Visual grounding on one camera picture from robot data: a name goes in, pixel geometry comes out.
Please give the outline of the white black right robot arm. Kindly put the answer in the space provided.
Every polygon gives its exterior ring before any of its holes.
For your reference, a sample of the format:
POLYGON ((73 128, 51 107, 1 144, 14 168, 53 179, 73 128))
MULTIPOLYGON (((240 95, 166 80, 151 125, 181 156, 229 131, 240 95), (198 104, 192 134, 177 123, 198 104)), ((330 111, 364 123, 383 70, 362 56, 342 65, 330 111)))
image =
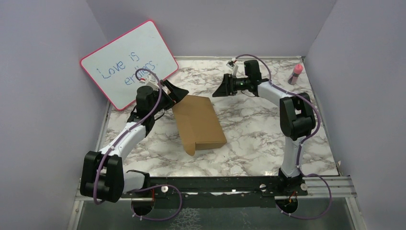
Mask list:
POLYGON ((235 59, 229 61, 227 66, 232 72, 224 74, 220 86, 212 94, 213 97, 234 96, 239 91, 247 90, 279 108, 285 149, 276 188, 280 194, 288 195, 302 182, 300 155, 303 143, 312 135, 312 130, 319 127, 316 124, 314 105, 307 93, 296 94, 275 85, 270 79, 264 79, 257 60, 244 62, 244 78, 236 77, 238 66, 235 59))

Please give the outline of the brown cardboard box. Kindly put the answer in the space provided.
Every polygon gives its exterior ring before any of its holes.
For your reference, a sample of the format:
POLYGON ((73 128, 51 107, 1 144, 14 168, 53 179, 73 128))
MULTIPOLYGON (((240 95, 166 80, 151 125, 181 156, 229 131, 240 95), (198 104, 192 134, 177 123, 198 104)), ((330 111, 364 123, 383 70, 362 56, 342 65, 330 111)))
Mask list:
POLYGON ((227 143, 209 98, 187 95, 172 111, 183 149, 188 155, 193 156, 198 150, 218 149, 227 143))

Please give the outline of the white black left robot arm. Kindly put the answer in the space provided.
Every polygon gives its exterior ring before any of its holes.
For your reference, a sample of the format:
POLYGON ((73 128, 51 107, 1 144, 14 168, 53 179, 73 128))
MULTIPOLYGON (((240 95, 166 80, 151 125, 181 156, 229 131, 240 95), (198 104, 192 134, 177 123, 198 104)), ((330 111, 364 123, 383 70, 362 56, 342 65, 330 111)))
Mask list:
POLYGON ((89 151, 84 157, 79 191, 96 204, 117 202, 122 194, 134 192, 143 197, 150 192, 149 174, 124 170, 123 161, 152 130, 160 111, 167 111, 182 101, 189 91, 168 80, 157 86, 146 84, 137 89, 136 104, 124 129, 107 146, 89 151))

